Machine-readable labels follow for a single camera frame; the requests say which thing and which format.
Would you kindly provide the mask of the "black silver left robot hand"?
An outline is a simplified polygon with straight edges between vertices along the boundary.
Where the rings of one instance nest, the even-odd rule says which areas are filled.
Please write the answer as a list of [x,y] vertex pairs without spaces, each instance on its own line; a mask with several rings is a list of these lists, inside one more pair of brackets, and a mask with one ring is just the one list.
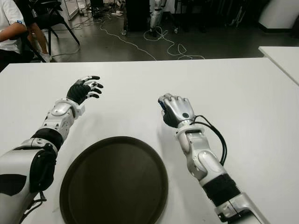
[[103,85],[98,80],[100,80],[99,76],[86,76],[78,79],[68,90],[66,98],[78,105],[88,98],[100,98]]

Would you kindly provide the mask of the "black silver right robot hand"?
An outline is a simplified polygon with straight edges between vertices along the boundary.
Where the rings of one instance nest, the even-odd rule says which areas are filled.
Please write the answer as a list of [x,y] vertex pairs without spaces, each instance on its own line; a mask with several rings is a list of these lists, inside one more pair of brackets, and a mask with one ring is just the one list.
[[195,114],[187,98],[166,93],[158,99],[163,110],[163,121],[170,127],[180,128],[194,121]]

